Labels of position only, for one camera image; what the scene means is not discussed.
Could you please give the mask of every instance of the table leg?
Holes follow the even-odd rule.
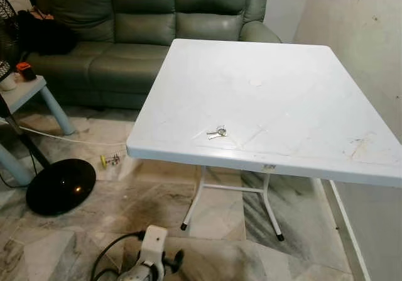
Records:
[[[9,170],[11,175],[20,185],[28,185],[32,180],[32,175],[25,169],[13,155],[0,144],[0,163]]]
[[[55,97],[53,97],[53,94],[49,91],[49,88],[44,86],[44,88],[41,89],[40,93],[43,99],[45,100],[47,106],[49,107],[50,111],[55,116],[64,134],[71,135],[75,131],[75,128],[73,127],[73,125],[71,125],[67,115],[65,114],[64,110],[60,107],[59,103],[57,103]]]
[[[201,178],[199,179],[198,182],[198,187],[197,187],[197,193],[195,194],[195,197],[191,203],[190,208],[187,211],[186,217],[183,220],[182,226],[180,226],[180,229],[182,229],[182,231],[185,231],[188,223],[190,222],[191,216],[194,212],[195,206],[197,205],[198,200],[200,199],[201,193],[202,193],[202,189],[204,188],[204,183],[205,183],[205,173],[206,173],[207,167],[206,166],[202,166],[202,170],[201,170]]]
[[[269,200],[268,200],[268,185],[269,185],[269,178],[270,178],[271,174],[265,174],[264,177],[264,187],[263,187],[263,199],[264,199],[264,205],[265,208],[268,212],[268,216],[272,222],[272,225],[274,227],[275,233],[276,233],[276,237],[279,241],[283,241],[285,240],[283,235],[282,235],[282,231],[279,227],[279,224],[275,218],[274,212],[272,211],[271,208],[271,204],[269,204]]]

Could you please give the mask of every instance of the black bag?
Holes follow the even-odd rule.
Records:
[[[37,19],[28,11],[17,16],[22,51],[40,55],[64,55],[77,44],[77,35],[53,19]]]

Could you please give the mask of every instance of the baseboard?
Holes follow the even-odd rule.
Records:
[[[340,239],[349,262],[355,281],[371,281],[364,262],[359,244],[353,232],[342,199],[339,196],[336,184],[332,180],[322,180],[322,185],[327,195],[328,203],[339,228]]]

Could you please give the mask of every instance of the marble floor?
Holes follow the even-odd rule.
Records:
[[[274,236],[257,194],[205,189],[186,231],[180,230],[200,169],[192,165],[138,160],[126,156],[124,142],[138,112],[66,107],[77,128],[69,139],[113,145],[88,145],[32,134],[51,161],[82,158],[97,170],[89,198],[76,209],[44,218],[25,204],[24,189],[0,184],[0,280],[89,280],[93,261],[118,236],[156,224],[167,228],[166,253],[185,251],[183,266],[165,280],[353,280],[336,225],[317,180],[272,176],[269,198],[285,241]],[[17,114],[21,125],[61,135],[42,107]],[[28,152],[8,126],[0,142],[32,169]],[[104,169],[100,155],[119,154],[119,165]],[[12,177],[1,169],[10,183]],[[260,186],[261,176],[210,168],[207,181]],[[121,241],[99,264],[127,270],[139,243]],[[100,280],[115,280],[105,275]]]

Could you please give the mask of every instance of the electric fan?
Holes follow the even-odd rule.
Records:
[[[19,62],[19,26],[16,13],[8,0],[0,0],[0,82],[10,77]],[[21,142],[40,162],[43,170],[34,177],[26,191],[26,202],[38,214],[54,216],[67,212],[83,202],[95,185],[95,170],[83,160],[68,159],[49,163],[29,136],[11,115],[0,94],[0,117],[4,118]]]

